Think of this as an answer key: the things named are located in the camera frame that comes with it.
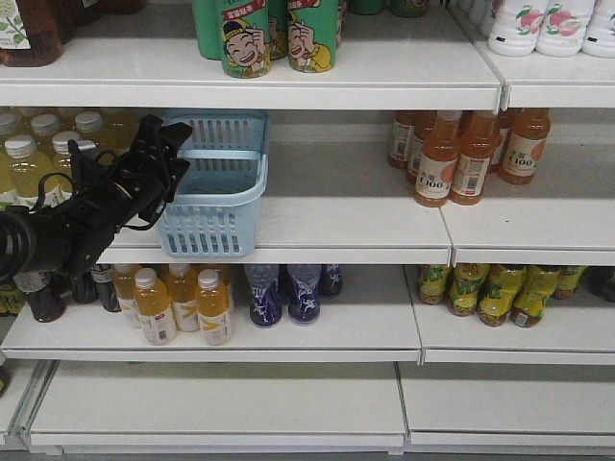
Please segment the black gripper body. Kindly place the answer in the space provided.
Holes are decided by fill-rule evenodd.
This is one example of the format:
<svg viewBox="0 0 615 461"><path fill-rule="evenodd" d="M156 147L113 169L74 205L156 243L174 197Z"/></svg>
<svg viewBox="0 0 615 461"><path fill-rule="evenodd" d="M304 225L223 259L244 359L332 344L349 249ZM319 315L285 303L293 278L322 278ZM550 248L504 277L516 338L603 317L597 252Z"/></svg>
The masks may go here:
<svg viewBox="0 0 615 461"><path fill-rule="evenodd" d="M119 159L114 181L126 190L138 216L160 216L176 189L176 149L163 141L158 149L131 150Z"/></svg>

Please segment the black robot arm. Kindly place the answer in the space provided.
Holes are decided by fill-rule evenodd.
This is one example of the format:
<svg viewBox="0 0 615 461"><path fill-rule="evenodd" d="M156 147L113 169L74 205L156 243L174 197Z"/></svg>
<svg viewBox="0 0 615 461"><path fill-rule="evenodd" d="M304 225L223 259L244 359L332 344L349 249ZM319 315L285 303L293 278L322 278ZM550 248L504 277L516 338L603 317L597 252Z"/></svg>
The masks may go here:
<svg viewBox="0 0 615 461"><path fill-rule="evenodd" d="M77 277L92 269L131 219L151 229L174 196L190 164L178 152L193 130L165 125L148 114L130 150L110 165L82 141L71 140L70 199L58 206L8 206L1 213L1 278L64 270Z"/></svg>

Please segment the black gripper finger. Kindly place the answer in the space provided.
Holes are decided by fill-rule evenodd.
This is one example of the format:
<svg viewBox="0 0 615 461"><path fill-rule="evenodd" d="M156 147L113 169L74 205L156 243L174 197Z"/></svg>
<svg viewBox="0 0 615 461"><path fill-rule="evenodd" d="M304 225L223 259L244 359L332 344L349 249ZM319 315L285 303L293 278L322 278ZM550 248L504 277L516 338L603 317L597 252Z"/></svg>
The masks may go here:
<svg viewBox="0 0 615 461"><path fill-rule="evenodd" d="M192 128L183 122L164 125L163 120L153 114L147 114L139 121L138 139L146 145L165 144L180 149L191 135Z"/></svg>
<svg viewBox="0 0 615 461"><path fill-rule="evenodd" d="M180 181L190 167L190 162L184 158L172 158L168 161L167 190L165 201L173 202Z"/></svg>

